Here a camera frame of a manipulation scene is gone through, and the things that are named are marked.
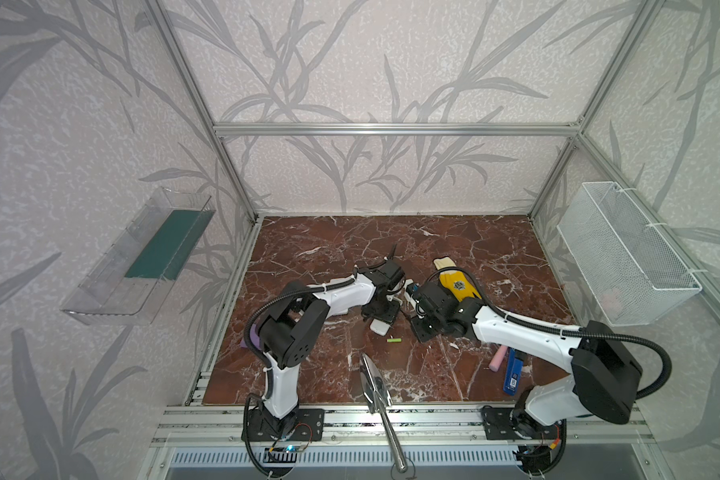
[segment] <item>marble surface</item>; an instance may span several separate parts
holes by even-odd
[[[262,365],[240,347],[251,313],[290,280],[321,283],[346,276],[355,264],[373,264],[398,244],[406,278],[423,282],[432,260],[450,256],[470,269],[497,305],[528,316],[571,323],[573,317],[525,216],[320,216],[264,220],[240,297],[211,375],[205,404],[240,404],[264,389]],[[488,369],[498,345],[439,336],[416,341],[398,316],[387,343],[362,321],[360,309],[328,318],[315,349],[302,363],[302,403],[360,402],[359,353],[366,352],[386,377],[397,402],[510,400],[501,390],[506,362]],[[565,373],[531,358],[518,393]]]

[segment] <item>green mat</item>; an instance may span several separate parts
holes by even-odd
[[[213,211],[174,210],[126,272],[126,278],[175,280]]]

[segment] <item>pink cylinder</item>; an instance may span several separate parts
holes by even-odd
[[[504,356],[507,355],[507,346],[502,345],[499,347],[499,351],[496,352],[496,355],[494,355],[494,358],[490,360],[490,363],[488,364],[488,368],[491,369],[494,372],[499,371],[499,367],[501,366],[501,363],[504,361]]]

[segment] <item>gray floor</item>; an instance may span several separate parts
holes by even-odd
[[[385,480],[389,468],[314,468],[297,467],[288,474],[288,480],[312,480],[330,478],[337,480]],[[405,474],[394,472],[395,480],[412,476],[412,469]],[[548,480],[644,480],[643,473],[629,445],[567,446],[560,464],[545,475]],[[167,480],[232,480],[234,478],[265,478],[253,468],[172,468]],[[416,470],[417,480],[486,480],[487,478],[528,478],[512,467],[421,467]]]

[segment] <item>floral wallpaper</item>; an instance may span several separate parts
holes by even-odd
[[[138,2],[0,0],[0,478],[133,478],[250,229]],[[217,212],[149,326],[60,304],[155,187]]]
[[[639,4],[164,3],[217,123],[574,122]],[[563,143],[226,141],[257,208],[288,214],[524,214]]]
[[[666,3],[587,134],[720,284],[720,0]]]
[[[576,150],[534,218],[534,228],[576,320],[604,321],[594,296],[557,232],[557,224],[582,182],[607,180],[588,154]],[[720,480],[720,324],[694,296],[652,325],[616,332],[661,344],[672,357],[672,377],[638,401],[672,474],[678,480]],[[627,345],[643,366],[641,387],[661,368],[651,351]]]

